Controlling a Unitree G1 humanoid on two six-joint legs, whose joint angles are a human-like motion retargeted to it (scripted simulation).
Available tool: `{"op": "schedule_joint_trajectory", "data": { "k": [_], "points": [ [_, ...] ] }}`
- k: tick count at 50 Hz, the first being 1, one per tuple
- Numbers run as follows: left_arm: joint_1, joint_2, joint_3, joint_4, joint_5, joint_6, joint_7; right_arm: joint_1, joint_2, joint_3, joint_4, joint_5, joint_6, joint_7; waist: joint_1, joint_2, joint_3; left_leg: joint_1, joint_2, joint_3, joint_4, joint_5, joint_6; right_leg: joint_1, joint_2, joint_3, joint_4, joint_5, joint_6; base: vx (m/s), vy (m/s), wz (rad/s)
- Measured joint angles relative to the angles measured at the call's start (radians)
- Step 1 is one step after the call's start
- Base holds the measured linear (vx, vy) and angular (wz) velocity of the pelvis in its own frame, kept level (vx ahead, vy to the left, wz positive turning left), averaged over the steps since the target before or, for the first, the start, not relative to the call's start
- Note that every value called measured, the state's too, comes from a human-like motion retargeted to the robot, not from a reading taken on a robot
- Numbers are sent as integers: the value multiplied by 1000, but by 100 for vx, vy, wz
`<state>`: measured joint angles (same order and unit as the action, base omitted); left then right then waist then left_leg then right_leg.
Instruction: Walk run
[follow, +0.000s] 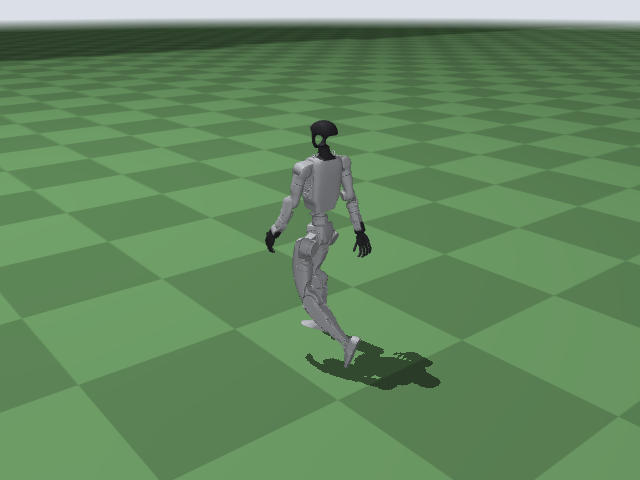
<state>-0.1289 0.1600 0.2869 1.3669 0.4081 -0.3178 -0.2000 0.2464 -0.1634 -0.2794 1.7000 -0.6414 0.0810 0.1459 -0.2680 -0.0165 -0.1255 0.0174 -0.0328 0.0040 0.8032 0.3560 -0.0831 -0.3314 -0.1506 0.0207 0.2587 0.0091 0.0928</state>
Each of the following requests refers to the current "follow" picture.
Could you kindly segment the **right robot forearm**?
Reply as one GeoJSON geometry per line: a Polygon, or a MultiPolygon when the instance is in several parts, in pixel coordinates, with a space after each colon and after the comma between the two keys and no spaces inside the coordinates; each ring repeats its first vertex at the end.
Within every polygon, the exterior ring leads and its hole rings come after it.
{"type": "Polygon", "coordinates": [[[360,231],[361,230],[360,222],[362,221],[362,216],[360,214],[358,205],[359,204],[358,204],[358,200],[357,200],[356,194],[355,194],[355,198],[354,199],[352,199],[352,200],[348,201],[348,203],[346,203],[346,207],[348,208],[349,215],[350,215],[350,221],[352,222],[353,228],[354,228],[355,231],[360,231]]]}

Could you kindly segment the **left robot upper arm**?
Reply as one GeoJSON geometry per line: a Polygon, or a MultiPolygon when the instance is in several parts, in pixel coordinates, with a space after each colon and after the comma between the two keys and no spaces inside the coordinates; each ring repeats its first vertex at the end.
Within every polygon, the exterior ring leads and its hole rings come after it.
{"type": "Polygon", "coordinates": [[[291,183],[291,195],[287,196],[292,199],[292,209],[299,204],[306,179],[311,175],[313,163],[309,160],[297,162],[293,167],[293,178],[291,183]]]}

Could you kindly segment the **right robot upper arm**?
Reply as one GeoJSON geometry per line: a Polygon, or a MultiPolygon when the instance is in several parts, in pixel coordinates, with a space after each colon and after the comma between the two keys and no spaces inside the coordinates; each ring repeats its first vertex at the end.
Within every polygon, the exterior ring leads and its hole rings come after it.
{"type": "Polygon", "coordinates": [[[351,174],[351,160],[347,156],[339,156],[341,157],[343,163],[341,178],[343,189],[340,191],[340,197],[343,201],[348,201],[355,198],[355,193],[353,190],[353,179],[351,174]]]}

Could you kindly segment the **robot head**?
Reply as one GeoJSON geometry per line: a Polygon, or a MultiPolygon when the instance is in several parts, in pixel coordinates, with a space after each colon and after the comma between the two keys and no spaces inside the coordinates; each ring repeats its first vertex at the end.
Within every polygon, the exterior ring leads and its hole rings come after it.
{"type": "Polygon", "coordinates": [[[312,132],[312,143],[315,148],[318,148],[319,155],[316,157],[320,160],[328,161],[337,159],[330,152],[330,147],[326,144],[326,139],[329,136],[334,136],[338,134],[337,127],[330,121],[320,120],[313,123],[310,126],[312,132]],[[315,137],[316,135],[320,135],[323,139],[320,144],[316,144],[315,137]]]}

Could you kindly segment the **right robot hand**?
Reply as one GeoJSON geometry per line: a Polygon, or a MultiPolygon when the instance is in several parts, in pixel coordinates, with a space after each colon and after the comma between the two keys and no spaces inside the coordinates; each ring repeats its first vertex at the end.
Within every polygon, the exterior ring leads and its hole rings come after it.
{"type": "Polygon", "coordinates": [[[369,238],[364,233],[366,231],[365,227],[364,227],[364,223],[361,221],[360,225],[361,225],[361,230],[360,231],[355,231],[354,230],[354,232],[355,232],[355,234],[357,234],[357,236],[356,236],[356,243],[355,243],[355,246],[353,248],[353,252],[355,252],[357,244],[358,244],[358,246],[359,246],[359,255],[357,257],[360,257],[361,254],[362,254],[361,257],[364,257],[364,256],[367,256],[369,253],[371,253],[372,249],[371,249],[371,245],[370,245],[370,242],[369,242],[369,238]],[[369,251],[368,251],[368,248],[369,248],[369,251]],[[365,249],[366,249],[366,254],[365,254],[365,249]],[[362,251],[363,251],[363,253],[362,253],[362,251]]]}

